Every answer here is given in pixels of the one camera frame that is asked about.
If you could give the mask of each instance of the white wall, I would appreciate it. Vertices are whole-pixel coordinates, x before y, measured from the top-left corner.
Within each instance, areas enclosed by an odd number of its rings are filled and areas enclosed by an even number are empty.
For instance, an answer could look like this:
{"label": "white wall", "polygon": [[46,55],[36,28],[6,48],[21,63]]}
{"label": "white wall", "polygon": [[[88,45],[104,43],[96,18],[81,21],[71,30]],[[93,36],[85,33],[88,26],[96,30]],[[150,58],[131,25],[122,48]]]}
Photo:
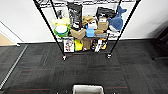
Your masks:
{"label": "white wall", "polygon": [[10,31],[8,27],[6,27],[1,21],[0,21],[0,33],[8,38],[10,41],[15,43],[22,43],[22,40],[19,39],[13,32]]}
{"label": "white wall", "polygon": [[[168,24],[168,0],[142,0],[126,27],[122,39],[144,39],[156,37]],[[0,4],[0,21],[15,32],[25,43],[54,42],[33,0],[3,0]],[[94,15],[97,7],[115,8],[116,5],[84,6],[83,15]],[[124,21],[128,17],[133,3],[122,3],[128,11],[123,14]],[[50,22],[54,13],[52,8],[43,9]]]}

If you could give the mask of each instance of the cardboard box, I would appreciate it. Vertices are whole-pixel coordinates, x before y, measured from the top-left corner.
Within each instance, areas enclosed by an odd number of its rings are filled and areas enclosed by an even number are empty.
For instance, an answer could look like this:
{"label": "cardboard box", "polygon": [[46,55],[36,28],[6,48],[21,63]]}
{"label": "cardboard box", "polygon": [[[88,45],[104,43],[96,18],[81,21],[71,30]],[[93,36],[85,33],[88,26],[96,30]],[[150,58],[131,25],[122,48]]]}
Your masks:
{"label": "cardboard box", "polygon": [[82,29],[80,32],[78,32],[74,29],[71,29],[70,32],[73,37],[80,39],[80,40],[86,35],[86,29]]}
{"label": "cardboard box", "polygon": [[102,29],[102,30],[107,30],[108,29],[109,22],[107,21],[106,17],[102,17],[99,19],[98,22],[98,28],[97,29]]}
{"label": "cardboard box", "polygon": [[88,15],[88,16],[82,16],[82,25],[86,25],[87,23],[90,23],[93,21],[93,16]]}
{"label": "cardboard box", "polygon": [[73,94],[104,94],[102,86],[74,85]]}
{"label": "cardboard box", "polygon": [[83,45],[83,51],[89,50],[90,47],[91,47],[91,45],[92,45],[92,43],[91,43],[91,38],[83,38],[83,39],[81,40],[81,43],[82,43],[82,45]]}

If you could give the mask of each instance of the caster wheel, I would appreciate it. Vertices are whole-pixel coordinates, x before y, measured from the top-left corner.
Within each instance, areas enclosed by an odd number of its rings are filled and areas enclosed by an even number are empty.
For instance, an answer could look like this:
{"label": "caster wheel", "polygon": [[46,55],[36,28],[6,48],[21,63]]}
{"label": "caster wheel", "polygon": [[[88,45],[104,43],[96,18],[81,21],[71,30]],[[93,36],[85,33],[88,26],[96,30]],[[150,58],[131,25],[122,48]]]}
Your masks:
{"label": "caster wheel", "polygon": [[152,57],[152,60],[155,60],[156,58],[155,57]]}
{"label": "caster wheel", "polygon": [[110,58],[111,58],[111,54],[108,54],[108,55],[107,55],[107,58],[110,59]]}
{"label": "caster wheel", "polygon": [[64,61],[66,60],[66,56],[63,56],[62,58],[64,59]]}

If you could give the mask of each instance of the wire shelf rack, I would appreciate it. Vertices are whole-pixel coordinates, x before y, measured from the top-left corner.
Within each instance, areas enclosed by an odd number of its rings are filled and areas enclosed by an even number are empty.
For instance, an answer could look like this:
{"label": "wire shelf rack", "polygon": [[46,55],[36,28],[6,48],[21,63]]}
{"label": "wire shelf rack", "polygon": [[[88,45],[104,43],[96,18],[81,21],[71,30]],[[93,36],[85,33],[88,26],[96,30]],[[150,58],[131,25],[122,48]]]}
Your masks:
{"label": "wire shelf rack", "polygon": [[[118,3],[120,0],[53,0],[54,7],[64,7],[67,2],[74,2],[75,4],[94,5],[94,4],[108,4]],[[136,0],[122,0],[122,2],[135,2]],[[41,8],[52,7],[50,0],[37,0]]]}

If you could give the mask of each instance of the white door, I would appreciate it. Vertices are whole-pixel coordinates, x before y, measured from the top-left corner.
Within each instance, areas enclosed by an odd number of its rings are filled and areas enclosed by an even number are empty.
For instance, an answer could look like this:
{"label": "white door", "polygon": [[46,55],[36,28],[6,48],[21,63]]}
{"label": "white door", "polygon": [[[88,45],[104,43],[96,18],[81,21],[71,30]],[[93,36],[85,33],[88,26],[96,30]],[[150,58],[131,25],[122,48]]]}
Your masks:
{"label": "white door", "polygon": [[3,22],[0,21],[0,46],[17,45],[23,41],[12,32]]}

